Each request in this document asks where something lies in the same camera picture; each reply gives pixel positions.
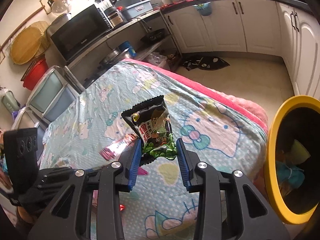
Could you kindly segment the black wok pan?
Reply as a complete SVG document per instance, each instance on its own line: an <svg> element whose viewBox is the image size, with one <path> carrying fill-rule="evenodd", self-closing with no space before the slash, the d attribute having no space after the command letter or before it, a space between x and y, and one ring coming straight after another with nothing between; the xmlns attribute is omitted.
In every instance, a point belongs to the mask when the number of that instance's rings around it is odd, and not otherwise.
<svg viewBox="0 0 320 240"><path fill-rule="evenodd" d="M140 40L145 44L154 44L165 37L165 29L158 29L146 34Z"/></svg>

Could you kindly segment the teal cloth trash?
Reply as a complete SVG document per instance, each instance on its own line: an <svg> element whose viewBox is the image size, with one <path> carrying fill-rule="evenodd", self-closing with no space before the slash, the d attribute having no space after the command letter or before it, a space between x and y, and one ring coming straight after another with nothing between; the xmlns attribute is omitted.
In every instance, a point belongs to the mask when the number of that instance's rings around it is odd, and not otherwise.
<svg viewBox="0 0 320 240"><path fill-rule="evenodd" d="M276 161L277 182L282 197L292 190L298 189L304 179L304 171L296 166L287 166L285 163Z"/></svg>

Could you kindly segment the blue plastic storage box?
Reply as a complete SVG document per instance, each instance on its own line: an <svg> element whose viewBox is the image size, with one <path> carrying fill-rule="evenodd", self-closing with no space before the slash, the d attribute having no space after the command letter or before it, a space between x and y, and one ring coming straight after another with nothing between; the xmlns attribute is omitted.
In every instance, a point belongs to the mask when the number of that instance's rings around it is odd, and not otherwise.
<svg viewBox="0 0 320 240"><path fill-rule="evenodd" d="M130 21L133 18L144 15L150 11L153 11L151 0L143 0L141 2L129 5L128 7L123 9L121 13L127 21Z"/></svg>

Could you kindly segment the Hello Kitty patterned tablecloth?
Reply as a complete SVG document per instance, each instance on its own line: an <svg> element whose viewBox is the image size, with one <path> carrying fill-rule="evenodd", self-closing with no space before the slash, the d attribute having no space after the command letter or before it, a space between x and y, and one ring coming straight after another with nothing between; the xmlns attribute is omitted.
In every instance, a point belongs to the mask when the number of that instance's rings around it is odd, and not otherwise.
<svg viewBox="0 0 320 240"><path fill-rule="evenodd" d="M129 193L120 194L126 239L192 239L198 199L183 186L177 159L177 139L219 171L241 170L253 179L263 166L267 116L251 101L207 88L151 64L124 60L90 85L47 128L40 167L93 170L107 165L103 148L135 135L146 149L163 139L156 118L141 121L134 131L121 117L142 101L163 96L172 134L168 149L143 166Z"/></svg>

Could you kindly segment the black green pea snack bag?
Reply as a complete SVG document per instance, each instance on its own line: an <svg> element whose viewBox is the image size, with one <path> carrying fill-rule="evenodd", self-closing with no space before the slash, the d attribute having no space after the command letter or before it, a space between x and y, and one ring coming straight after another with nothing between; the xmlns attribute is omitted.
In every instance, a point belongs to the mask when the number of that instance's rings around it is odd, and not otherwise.
<svg viewBox="0 0 320 240"><path fill-rule="evenodd" d="M121 117L142 140L141 165L157 158L174 160L177 157L170 115L163 95L134 105L123 111Z"/></svg>

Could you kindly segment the yellow rimmed black trash bin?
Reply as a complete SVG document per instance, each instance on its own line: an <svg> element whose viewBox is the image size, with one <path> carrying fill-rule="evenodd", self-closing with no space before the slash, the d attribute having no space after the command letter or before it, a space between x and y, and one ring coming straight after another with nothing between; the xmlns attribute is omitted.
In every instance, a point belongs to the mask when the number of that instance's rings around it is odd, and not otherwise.
<svg viewBox="0 0 320 240"><path fill-rule="evenodd" d="M304 224L319 206L319 100L299 95L278 109L268 132L268 200L286 224Z"/></svg>

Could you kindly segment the black patterned floor mat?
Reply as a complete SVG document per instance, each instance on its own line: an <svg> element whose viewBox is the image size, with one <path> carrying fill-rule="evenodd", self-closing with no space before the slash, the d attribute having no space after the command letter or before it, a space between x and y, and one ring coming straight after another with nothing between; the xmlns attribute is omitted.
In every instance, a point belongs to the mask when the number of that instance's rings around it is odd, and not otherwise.
<svg viewBox="0 0 320 240"><path fill-rule="evenodd" d="M215 56L194 55L183 59L182 66L188 71L196 68L200 70L219 70L228 67L229 63Z"/></svg>

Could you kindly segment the red plastic basin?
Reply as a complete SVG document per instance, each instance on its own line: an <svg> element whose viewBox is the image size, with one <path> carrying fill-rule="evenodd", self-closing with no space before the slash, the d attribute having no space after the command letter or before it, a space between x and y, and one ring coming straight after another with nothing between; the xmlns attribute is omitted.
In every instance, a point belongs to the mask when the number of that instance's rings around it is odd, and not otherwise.
<svg viewBox="0 0 320 240"><path fill-rule="evenodd" d="M45 56L39 56L33 59L21 78L23 87L28 90L33 90L38 81L44 76L48 68L49 67Z"/></svg>

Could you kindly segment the blue drawer storage cabinet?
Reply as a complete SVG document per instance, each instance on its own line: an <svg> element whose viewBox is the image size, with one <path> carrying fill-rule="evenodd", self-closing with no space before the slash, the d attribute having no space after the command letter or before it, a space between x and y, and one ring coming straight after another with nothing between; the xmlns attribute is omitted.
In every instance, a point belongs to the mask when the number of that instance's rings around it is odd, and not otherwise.
<svg viewBox="0 0 320 240"><path fill-rule="evenodd" d="M55 121L85 91L67 66L54 65L31 91L26 106L46 124Z"/></svg>

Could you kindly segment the black microwave oven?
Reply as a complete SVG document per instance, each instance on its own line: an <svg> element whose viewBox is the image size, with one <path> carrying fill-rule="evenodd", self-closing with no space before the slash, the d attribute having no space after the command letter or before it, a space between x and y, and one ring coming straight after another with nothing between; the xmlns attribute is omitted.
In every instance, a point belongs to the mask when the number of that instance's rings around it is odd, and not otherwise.
<svg viewBox="0 0 320 240"><path fill-rule="evenodd" d="M50 39L64 60L70 62L112 29L101 10L91 5L57 29Z"/></svg>

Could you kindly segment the light green sponge cloth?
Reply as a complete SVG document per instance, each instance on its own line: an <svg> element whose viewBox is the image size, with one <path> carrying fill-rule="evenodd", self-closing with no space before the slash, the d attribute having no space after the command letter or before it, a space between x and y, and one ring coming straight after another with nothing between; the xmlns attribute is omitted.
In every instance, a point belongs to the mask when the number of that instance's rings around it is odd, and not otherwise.
<svg viewBox="0 0 320 240"><path fill-rule="evenodd" d="M308 150L298 140L294 140L288 156L289 163L292 165L302 164L310 157Z"/></svg>

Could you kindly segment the teal hanging sink basket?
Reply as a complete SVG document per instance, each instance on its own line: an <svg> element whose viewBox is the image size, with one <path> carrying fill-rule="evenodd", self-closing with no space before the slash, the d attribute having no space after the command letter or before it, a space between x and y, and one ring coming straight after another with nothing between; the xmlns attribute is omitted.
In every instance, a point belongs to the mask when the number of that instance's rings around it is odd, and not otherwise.
<svg viewBox="0 0 320 240"><path fill-rule="evenodd" d="M193 7L195 7L203 17L210 16L212 14L212 6L210 5L210 2L193 5Z"/></svg>

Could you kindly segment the steel cooking pot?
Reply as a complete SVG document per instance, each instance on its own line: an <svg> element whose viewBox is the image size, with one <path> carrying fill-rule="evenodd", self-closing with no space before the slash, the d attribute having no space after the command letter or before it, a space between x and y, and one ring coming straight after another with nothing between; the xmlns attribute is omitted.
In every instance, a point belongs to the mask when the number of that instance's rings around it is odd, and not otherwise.
<svg viewBox="0 0 320 240"><path fill-rule="evenodd" d="M111 53L109 53L107 56L105 56L99 64L103 67L111 66L114 64L117 64L119 61L123 59L130 59L131 55L129 53L129 49L125 49L124 51L121 51L120 49L116 48Z"/></svg>

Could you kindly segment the pink purple snack wrapper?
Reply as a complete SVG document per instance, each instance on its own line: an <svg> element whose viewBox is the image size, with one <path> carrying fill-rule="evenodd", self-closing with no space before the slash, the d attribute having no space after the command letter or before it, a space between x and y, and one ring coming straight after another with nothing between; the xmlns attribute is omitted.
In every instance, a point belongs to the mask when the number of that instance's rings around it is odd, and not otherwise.
<svg viewBox="0 0 320 240"><path fill-rule="evenodd" d="M112 163L113 161L118 160L120 155L124 151L130 150L133 147L136 140L136 135L125 134L123 137L115 140L110 145L101 148L99 150L99 154L105 160L105 163L102 165L102 167Z"/></svg>

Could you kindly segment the round bamboo tray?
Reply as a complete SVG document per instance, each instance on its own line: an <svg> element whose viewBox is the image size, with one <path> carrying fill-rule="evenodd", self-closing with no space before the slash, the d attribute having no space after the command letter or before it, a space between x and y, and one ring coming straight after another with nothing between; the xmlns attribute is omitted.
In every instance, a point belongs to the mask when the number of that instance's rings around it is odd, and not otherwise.
<svg viewBox="0 0 320 240"><path fill-rule="evenodd" d="M27 27L14 39L10 57L14 64L23 65L30 61L41 45L41 32L35 27Z"/></svg>

